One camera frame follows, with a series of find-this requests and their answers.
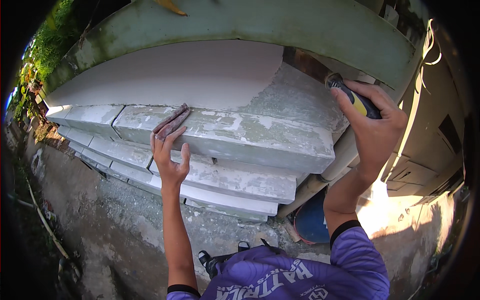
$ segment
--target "concrete floor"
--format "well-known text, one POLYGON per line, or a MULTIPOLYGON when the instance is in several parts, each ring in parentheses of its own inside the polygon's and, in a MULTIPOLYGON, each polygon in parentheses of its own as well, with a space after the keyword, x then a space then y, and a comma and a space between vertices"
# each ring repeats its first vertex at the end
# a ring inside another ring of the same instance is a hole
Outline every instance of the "concrete floor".
MULTIPOLYGON (((25 158, 58 216, 65 245, 81 256, 83 299, 166 297, 168 267, 158 196, 115 178, 104 179, 78 158, 35 144, 31 138, 25 158)), ((411 207, 407 215, 405 208, 414 202, 390 198, 370 203, 359 212, 360 222, 385 260, 390 299, 407 299, 415 292, 452 223, 454 204, 446 197, 431 205, 411 207), (401 213, 404 218, 399 221, 401 213)), ((329 262, 329 245, 293 243, 282 220, 245 225, 183 204, 181 210, 193 253, 232 253, 240 240, 257 246, 264 238, 292 256, 329 262)), ((208 275, 196 258, 194 262, 203 291, 208 275)))

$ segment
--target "yellow leaf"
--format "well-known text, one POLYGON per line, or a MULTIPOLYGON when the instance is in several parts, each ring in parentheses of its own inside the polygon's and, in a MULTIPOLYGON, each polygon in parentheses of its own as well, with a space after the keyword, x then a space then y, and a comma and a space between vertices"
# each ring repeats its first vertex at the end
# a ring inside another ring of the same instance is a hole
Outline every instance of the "yellow leaf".
POLYGON ((154 1, 158 4, 160 4, 161 6, 163 6, 165 8, 168 8, 172 12, 176 12, 179 15, 182 15, 182 16, 187 16, 186 13, 179 10, 179 8, 175 4, 172 3, 172 0, 154 0, 154 1))

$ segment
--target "sleeve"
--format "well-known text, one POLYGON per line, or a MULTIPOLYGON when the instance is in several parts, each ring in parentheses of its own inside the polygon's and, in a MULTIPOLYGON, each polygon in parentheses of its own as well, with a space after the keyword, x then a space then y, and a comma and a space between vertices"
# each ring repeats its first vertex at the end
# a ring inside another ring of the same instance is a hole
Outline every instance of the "sleeve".
POLYGON ((384 260, 360 223, 357 220, 357 225, 348 222, 339 226, 332 235, 330 263, 355 276, 376 291, 379 298, 386 299, 390 282, 384 260))
POLYGON ((199 300, 200 293, 189 286, 175 284, 167 289, 167 300, 199 300))

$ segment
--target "jersey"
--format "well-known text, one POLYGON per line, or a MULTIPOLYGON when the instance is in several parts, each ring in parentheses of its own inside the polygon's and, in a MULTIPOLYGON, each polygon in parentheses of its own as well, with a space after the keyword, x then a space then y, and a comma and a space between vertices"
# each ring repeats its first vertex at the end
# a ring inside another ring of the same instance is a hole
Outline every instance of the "jersey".
POLYGON ((176 288, 167 300, 386 299, 390 283, 384 261, 362 227, 341 232, 333 241, 330 263, 289 257, 260 246, 217 264, 218 275, 200 297, 176 288))

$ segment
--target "blue container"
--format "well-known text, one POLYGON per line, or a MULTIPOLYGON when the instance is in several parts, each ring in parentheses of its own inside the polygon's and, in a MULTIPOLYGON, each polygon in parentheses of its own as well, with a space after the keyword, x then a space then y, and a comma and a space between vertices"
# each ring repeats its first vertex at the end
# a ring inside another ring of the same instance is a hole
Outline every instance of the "blue container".
POLYGON ((329 243, 324 214, 325 190, 319 191, 297 212, 295 228, 304 239, 313 243, 329 243))

